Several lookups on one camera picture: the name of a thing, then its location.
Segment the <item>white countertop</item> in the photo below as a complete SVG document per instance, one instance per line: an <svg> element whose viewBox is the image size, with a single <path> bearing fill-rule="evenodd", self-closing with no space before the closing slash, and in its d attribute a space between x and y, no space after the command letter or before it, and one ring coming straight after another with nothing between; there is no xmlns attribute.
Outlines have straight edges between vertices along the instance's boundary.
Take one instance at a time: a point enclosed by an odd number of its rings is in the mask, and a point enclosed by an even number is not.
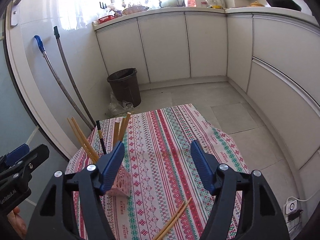
<svg viewBox="0 0 320 240"><path fill-rule="evenodd" d="M279 8L279 7L242 7L242 8L233 8L233 9L226 9L226 10L214 9L214 8L201 8L201 7L173 7L173 8L154 9L154 10L148 10L144 12L125 15L125 16L113 19L111 21L96 25L93 27L93 29L97 31L111 24L115 24L121 21L132 19L132 18L152 15L152 14L170 13L170 12L186 12L186 11L214 12L214 13L221 13L221 14L267 13L267 14L273 14L273 15L288 16L290 18L299 19L299 20L311 23L315 26L319 26L318 22L316 21L316 18L314 18L311 15L308 15L299 11L290 10L286 8Z"/></svg>

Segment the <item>red plastic basket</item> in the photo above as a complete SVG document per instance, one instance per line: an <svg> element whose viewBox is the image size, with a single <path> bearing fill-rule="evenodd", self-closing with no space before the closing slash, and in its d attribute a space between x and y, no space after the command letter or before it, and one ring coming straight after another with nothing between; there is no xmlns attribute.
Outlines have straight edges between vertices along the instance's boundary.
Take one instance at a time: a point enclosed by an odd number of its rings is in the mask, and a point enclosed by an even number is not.
<svg viewBox="0 0 320 240"><path fill-rule="evenodd" d="M99 21L100 23L105 23L105 22L107 22L107 21L113 20L114 18L115 18L114 16L108 15L108 16L105 16L105 17L100 18L98 21Z"/></svg>

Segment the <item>trash can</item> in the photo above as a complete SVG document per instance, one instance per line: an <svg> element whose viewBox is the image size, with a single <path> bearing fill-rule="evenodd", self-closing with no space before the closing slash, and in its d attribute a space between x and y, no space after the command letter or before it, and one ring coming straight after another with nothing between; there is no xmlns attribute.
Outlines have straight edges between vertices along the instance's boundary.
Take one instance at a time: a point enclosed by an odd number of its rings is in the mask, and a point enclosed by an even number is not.
<svg viewBox="0 0 320 240"><path fill-rule="evenodd" d="M137 80L137 70L135 68L126 68L114 72L108 76L107 81L116 96L121 102L127 101L133 104L133 107L141 103L140 91Z"/></svg>

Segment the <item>silver screw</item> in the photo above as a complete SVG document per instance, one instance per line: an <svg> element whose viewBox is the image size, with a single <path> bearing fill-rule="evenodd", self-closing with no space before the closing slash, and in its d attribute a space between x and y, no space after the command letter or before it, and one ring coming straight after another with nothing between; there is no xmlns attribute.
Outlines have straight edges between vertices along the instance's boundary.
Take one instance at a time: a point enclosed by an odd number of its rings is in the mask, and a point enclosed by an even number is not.
<svg viewBox="0 0 320 240"><path fill-rule="evenodd" d="M55 173L54 173L54 176L55 177L60 177L62 175L62 171L56 171Z"/></svg>
<svg viewBox="0 0 320 240"><path fill-rule="evenodd" d="M253 171L253 174L254 174L255 176L257 176L257 177L260 177L260 176L261 176L261 172L258 171L258 170L254 170L254 171Z"/></svg>
<svg viewBox="0 0 320 240"><path fill-rule="evenodd" d="M90 164L88 167L87 167L87 170L88 171L94 171L96 169L96 165L94 164Z"/></svg>
<svg viewBox="0 0 320 240"><path fill-rule="evenodd" d="M226 171L229 167L228 167L228 165L223 163L223 164L219 165L219 168L220 168L220 170Z"/></svg>

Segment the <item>chopstick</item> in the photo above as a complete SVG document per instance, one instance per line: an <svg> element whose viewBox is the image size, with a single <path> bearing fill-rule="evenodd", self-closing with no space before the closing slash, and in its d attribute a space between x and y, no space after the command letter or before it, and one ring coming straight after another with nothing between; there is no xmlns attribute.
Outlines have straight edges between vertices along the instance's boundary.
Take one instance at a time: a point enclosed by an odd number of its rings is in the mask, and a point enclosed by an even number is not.
<svg viewBox="0 0 320 240"><path fill-rule="evenodd" d="M103 140L103 136L102 136L100 121L97 120L96 124L97 124L97 129L98 129L98 134L99 134L99 138L100 138L100 143L101 143L103 154L107 154L106 146L104 145L104 140Z"/></svg>
<svg viewBox="0 0 320 240"><path fill-rule="evenodd" d="M179 213L179 211L181 210L181 208L183 207L183 204L185 203L185 201L183 201L181 203L181 205L178 207L177 211L173 214L173 216L170 218L170 220L164 225L164 227L160 230L160 232L158 234L156 234L156 236L154 238L152 238L152 240L157 240L158 237L166 230L166 228L171 224L171 222L174 220L174 218L177 216L177 214Z"/></svg>
<svg viewBox="0 0 320 240"><path fill-rule="evenodd" d="M73 122L73 124L76 127L76 130L78 131L84 145L88 148L89 152L91 153L92 157L95 159L95 161L97 162L99 160L99 155L97 154L97 152L92 148L91 144L89 143L89 141L87 140L87 138L84 136L83 132L81 131L79 125L76 122L76 119L74 119L73 117L71 118L71 121Z"/></svg>
<svg viewBox="0 0 320 240"><path fill-rule="evenodd" d="M128 112L127 116L124 119L122 119L120 131L119 131L118 141L122 141L123 138L124 138L125 130L127 130L127 126L128 126L129 120L130 120L130 116L131 116L131 113Z"/></svg>
<svg viewBox="0 0 320 240"><path fill-rule="evenodd" d="M184 212L184 210L186 209L186 207L188 206L188 204L190 203L190 201L192 200L192 197L189 198L188 202L184 205L184 207L181 209L181 211L178 213L178 215L174 218L174 220L171 222L170 225L168 225L168 227L165 229L165 231L158 237L157 240L161 240L169 231L170 229L173 227L173 225L175 224L175 222L179 219L179 217L182 215L182 213Z"/></svg>
<svg viewBox="0 0 320 240"><path fill-rule="evenodd" d="M84 142L82 141L80 135L78 134L76 128L73 126L71 120L69 118L67 118L72 130L73 130L73 133L75 134L75 136L77 137L79 143L81 144L82 148L84 149L84 151L86 152L86 154L88 155L88 157L92 160L93 164L96 164L96 160L95 158L91 155L90 151L88 150L88 148L85 146Z"/></svg>
<svg viewBox="0 0 320 240"><path fill-rule="evenodd" d="M113 129L113 142L112 142L112 146L114 147L118 141L118 136L119 136L119 125L120 122L119 121L115 121L115 127Z"/></svg>

